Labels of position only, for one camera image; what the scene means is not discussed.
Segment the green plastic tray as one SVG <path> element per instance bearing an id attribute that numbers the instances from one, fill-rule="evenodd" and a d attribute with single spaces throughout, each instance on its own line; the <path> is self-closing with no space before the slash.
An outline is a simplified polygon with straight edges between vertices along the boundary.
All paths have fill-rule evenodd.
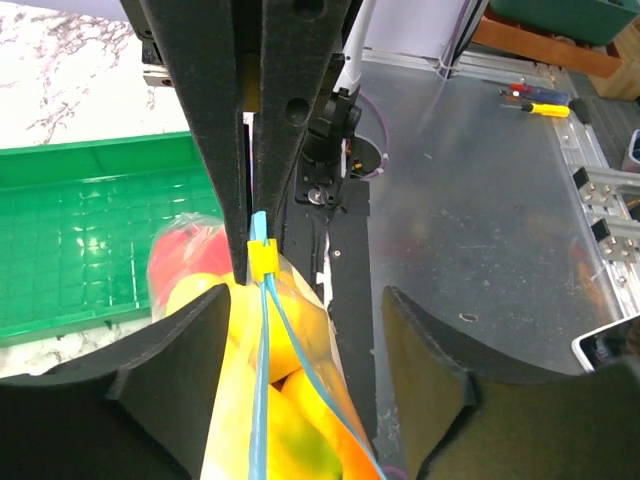
<path id="1" fill-rule="evenodd" d="M 183 212 L 219 216 L 187 132 L 1 153 L 1 342 L 150 313 L 152 241 Z"/>

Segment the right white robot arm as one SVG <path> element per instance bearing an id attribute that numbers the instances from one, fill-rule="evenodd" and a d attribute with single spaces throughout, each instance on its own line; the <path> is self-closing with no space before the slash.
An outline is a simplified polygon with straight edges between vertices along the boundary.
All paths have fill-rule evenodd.
<path id="1" fill-rule="evenodd" d="M 167 71 L 222 208 L 232 271 L 248 275 L 251 217 L 274 221 L 295 170 L 341 182 L 371 1 L 126 1 Z"/>

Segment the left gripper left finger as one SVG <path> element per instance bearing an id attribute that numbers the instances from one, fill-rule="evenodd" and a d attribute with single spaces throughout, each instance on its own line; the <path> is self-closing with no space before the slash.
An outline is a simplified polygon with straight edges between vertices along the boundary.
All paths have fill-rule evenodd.
<path id="1" fill-rule="evenodd" d="M 1 381 L 4 479 L 197 479 L 230 292 L 41 375 Z"/>

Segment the red apple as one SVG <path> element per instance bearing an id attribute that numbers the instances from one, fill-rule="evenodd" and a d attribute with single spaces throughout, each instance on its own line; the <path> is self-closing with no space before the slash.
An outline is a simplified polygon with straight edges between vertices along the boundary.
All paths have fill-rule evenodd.
<path id="1" fill-rule="evenodd" d="M 232 275 L 228 240 L 223 226 L 175 227 L 155 240 L 148 261 L 150 296 L 165 305 L 176 283 L 184 276 L 209 273 Z"/>

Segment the clear zip top bag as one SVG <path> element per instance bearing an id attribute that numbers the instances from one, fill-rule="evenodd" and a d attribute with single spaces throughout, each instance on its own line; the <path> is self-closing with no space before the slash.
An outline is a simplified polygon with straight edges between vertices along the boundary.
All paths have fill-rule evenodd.
<path id="1" fill-rule="evenodd" d="M 264 228 L 251 234 L 248 247 L 249 279 L 240 285 L 223 222 L 183 213 L 156 234 L 149 256 L 154 319 L 215 286 L 230 293 L 201 477 L 382 478 L 326 308 Z"/>

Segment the yellow orange mango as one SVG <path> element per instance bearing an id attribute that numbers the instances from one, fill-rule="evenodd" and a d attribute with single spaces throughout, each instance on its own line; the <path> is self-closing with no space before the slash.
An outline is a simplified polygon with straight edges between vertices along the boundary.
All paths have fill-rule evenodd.
<path id="1" fill-rule="evenodd" d="M 332 445 L 343 467 L 343 480 L 378 480 L 376 468 L 357 440 L 344 428 L 337 429 Z"/>

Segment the yellow banana bunch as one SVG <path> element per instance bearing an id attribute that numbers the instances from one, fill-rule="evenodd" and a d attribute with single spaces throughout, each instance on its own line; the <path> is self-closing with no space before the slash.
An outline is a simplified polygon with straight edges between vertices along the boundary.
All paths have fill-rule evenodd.
<path id="1" fill-rule="evenodd" d="M 297 274 L 283 271 L 271 287 L 237 285 L 230 274 L 190 274 L 176 283 L 165 305 L 153 299 L 153 315 L 167 317 L 220 284 L 230 288 L 230 319 L 202 478 L 282 479 L 276 472 L 277 435 L 303 423 L 333 449 L 333 434 L 344 428 L 365 451 L 359 418 L 333 360 L 327 313 Z"/>

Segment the green avocado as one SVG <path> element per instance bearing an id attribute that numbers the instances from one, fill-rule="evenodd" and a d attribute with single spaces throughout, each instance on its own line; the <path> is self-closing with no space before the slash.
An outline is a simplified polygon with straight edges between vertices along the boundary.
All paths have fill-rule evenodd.
<path id="1" fill-rule="evenodd" d="M 277 435 L 276 472 L 282 479 L 341 479 L 343 466 L 333 447 L 312 425 L 285 427 Z"/>

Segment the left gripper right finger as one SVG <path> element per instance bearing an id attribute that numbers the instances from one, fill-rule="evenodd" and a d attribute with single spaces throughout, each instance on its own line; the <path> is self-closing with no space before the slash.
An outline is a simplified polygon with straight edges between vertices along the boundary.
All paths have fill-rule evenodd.
<path id="1" fill-rule="evenodd" d="M 414 479 L 635 479 L 639 362 L 566 375 L 495 350 L 386 287 L 382 316 Z"/>

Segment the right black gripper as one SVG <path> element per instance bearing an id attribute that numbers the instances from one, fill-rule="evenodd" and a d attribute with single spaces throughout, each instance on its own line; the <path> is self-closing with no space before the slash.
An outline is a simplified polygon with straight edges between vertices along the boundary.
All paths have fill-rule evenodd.
<path id="1" fill-rule="evenodd" d="M 173 87 L 223 211 L 235 281 L 248 280 L 250 188 L 242 97 L 253 124 L 253 207 L 273 229 L 317 98 L 346 62 L 348 1 L 123 1 L 143 78 Z"/>

